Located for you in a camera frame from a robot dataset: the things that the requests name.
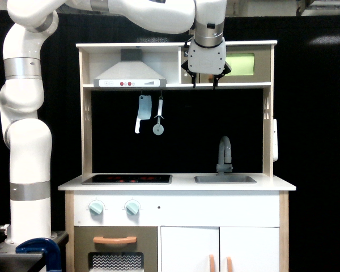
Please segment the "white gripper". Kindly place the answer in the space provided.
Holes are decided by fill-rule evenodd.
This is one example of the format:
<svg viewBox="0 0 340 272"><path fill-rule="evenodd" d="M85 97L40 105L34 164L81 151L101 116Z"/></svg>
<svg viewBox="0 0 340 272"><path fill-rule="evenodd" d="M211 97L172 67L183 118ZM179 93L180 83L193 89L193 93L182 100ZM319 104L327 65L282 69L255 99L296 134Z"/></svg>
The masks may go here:
<svg viewBox="0 0 340 272"><path fill-rule="evenodd" d="M188 59L181 67L187 71L193 88L196 87L197 74L212 74L212 89L215 90L219 80L231 72L231 67L226 62L226 42L224 37L222 37L219 45L212 48L200 46L192 38L188 49Z"/></svg>

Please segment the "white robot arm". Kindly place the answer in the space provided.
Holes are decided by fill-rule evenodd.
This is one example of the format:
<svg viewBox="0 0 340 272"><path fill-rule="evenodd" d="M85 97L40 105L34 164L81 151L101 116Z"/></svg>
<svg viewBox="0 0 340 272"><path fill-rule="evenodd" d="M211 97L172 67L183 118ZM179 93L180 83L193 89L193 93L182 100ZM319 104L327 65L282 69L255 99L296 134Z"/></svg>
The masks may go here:
<svg viewBox="0 0 340 272"><path fill-rule="evenodd" d="M14 25L3 43L5 83L0 91L3 140L10 150L11 241L49 238L52 134L39 120L44 102L40 50L57 29L61 1L8 1ZM220 74L225 65L226 1L67 1L79 10L122 15L153 32L194 29L188 61L193 73Z"/></svg>

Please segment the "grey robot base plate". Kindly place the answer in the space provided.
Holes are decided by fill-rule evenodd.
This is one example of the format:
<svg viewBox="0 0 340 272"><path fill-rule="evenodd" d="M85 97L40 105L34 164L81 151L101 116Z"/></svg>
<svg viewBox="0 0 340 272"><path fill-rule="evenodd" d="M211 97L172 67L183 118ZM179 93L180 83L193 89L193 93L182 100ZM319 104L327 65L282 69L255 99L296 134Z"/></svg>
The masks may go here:
<svg viewBox="0 0 340 272"><path fill-rule="evenodd" d="M69 241L68 233L65 231L53 232L49 238L59 246L62 262L65 257L65 246ZM11 240L0 243L0 271L47 271L45 256L42 253L16 254L15 248L18 245Z"/></svg>

